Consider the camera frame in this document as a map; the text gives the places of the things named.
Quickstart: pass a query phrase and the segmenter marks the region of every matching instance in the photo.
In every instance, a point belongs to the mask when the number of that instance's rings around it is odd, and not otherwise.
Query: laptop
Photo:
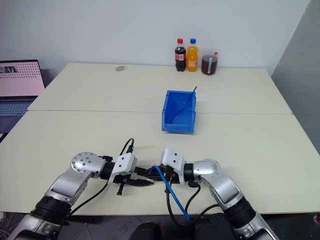
[[[0,61],[0,134],[11,130],[44,90],[38,60]]]

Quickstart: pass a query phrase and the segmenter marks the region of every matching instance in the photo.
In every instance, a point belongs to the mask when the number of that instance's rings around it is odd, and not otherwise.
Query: blue plastic bin
[[[166,92],[162,111],[162,131],[193,133],[196,121],[196,92]]]

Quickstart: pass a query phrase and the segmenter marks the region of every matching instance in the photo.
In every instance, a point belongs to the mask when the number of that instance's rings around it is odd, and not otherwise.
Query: white table
[[[160,113],[167,90],[197,86],[197,113],[291,113],[263,68],[218,68],[207,76],[174,66],[118,66],[70,63],[29,110]]]
[[[292,114],[197,114],[194,135],[161,131],[160,113],[29,111],[0,144],[0,211],[29,212],[74,155],[116,156],[135,139],[138,166],[159,164],[165,147],[188,162],[213,158],[261,213],[319,212],[320,157]],[[105,183],[91,179],[78,204]],[[79,210],[83,215],[168,214],[164,184],[112,185]],[[175,185],[186,204],[194,188]],[[206,187],[189,212],[215,201]],[[173,212],[180,214],[175,204]]]

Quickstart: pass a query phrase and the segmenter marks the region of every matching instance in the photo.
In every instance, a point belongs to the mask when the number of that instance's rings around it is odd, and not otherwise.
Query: laptop screen
[[[44,90],[37,60],[0,62],[0,97],[38,96]]]

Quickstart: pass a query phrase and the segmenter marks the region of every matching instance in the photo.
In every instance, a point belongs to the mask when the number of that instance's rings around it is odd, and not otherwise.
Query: orange bottle
[[[191,45],[188,46],[188,53],[186,56],[186,69],[189,72],[197,71],[198,65],[198,47],[196,46],[196,39],[190,38]]]

